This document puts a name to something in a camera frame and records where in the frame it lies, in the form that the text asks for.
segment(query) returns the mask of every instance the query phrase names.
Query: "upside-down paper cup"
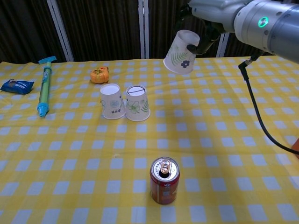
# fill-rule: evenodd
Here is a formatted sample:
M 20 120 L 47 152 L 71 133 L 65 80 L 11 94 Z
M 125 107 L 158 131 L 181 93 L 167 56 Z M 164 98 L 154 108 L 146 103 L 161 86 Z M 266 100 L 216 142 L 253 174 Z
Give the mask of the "upside-down paper cup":
M 190 73 L 193 70 L 196 55 L 187 49 L 187 45 L 197 46 L 199 40 L 200 37 L 190 30 L 182 29 L 178 31 L 166 58 L 163 60 L 165 67 L 178 74 Z
M 142 85 L 127 88 L 126 116 L 132 121 L 143 121 L 150 116 L 150 109 L 146 89 Z
M 126 114 L 121 90 L 117 84 L 107 84 L 100 88 L 102 115 L 106 119 L 118 119 Z

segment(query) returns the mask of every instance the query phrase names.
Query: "black cable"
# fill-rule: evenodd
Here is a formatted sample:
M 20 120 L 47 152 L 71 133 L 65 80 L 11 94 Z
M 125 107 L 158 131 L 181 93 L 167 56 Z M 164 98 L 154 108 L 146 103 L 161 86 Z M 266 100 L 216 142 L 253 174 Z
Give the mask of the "black cable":
M 263 124 L 263 120 L 261 118 L 261 115 L 260 115 L 260 112 L 258 110 L 258 107 L 257 107 L 257 104 L 256 104 L 256 99 L 253 95 L 253 92 L 252 92 L 252 89 L 251 89 L 251 85 L 250 85 L 250 82 L 249 82 L 249 77 L 248 77 L 248 74 L 247 74 L 247 71 L 246 71 L 246 67 L 252 63 L 253 61 L 256 61 L 258 59 L 259 56 L 261 56 L 263 54 L 263 51 L 260 51 L 259 53 L 257 53 L 256 55 L 252 56 L 249 60 L 246 60 L 245 62 L 241 63 L 239 65 L 239 69 L 244 77 L 244 80 L 247 84 L 247 87 L 248 87 L 248 91 L 249 91 L 249 94 L 250 94 L 250 97 L 251 97 L 251 100 L 252 100 L 252 103 L 253 103 L 253 106 L 254 106 L 254 109 L 256 111 L 256 116 L 257 116 L 257 119 L 258 119 L 258 122 L 260 123 L 261 127 L 262 127 L 262 130 L 263 132 L 266 134 L 266 136 L 275 144 L 277 145 L 278 147 L 284 149 L 285 151 L 288 151 L 290 153 L 293 153 L 293 154 L 296 154 L 296 155 L 299 155 L 299 152 L 298 151 L 295 151 L 291 148 L 288 148 L 282 144 L 280 144 L 278 141 L 276 141 L 271 135 L 270 133 L 268 132 L 267 128 L 265 127 L 265 125 Z

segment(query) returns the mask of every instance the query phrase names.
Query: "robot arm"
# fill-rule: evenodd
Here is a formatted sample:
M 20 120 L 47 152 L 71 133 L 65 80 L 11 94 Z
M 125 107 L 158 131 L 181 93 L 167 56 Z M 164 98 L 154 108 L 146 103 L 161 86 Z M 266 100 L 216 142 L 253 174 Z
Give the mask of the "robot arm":
M 180 21 L 193 15 L 204 21 L 206 35 L 194 54 L 204 54 L 221 33 L 235 33 L 239 41 L 299 63 L 299 5 L 273 0 L 191 0 Z

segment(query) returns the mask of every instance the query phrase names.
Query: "green indicator light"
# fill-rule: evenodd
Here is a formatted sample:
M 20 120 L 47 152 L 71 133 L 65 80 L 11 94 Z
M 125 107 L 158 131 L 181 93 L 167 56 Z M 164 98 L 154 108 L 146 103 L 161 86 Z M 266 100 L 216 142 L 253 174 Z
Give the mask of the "green indicator light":
M 259 28 L 263 28 L 267 26 L 268 22 L 269 22 L 269 18 L 267 16 L 264 16 L 258 21 L 257 25 Z

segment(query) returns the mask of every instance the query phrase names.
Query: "orange object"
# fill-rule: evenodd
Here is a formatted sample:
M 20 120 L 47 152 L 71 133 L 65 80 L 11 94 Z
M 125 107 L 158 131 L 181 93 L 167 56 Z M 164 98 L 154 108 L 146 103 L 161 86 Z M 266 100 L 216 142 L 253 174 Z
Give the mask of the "orange object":
M 100 67 L 90 73 L 90 80 L 93 83 L 107 83 L 109 81 L 109 68 Z
M 299 152 L 299 139 L 297 139 L 297 141 L 292 146 L 292 150 Z

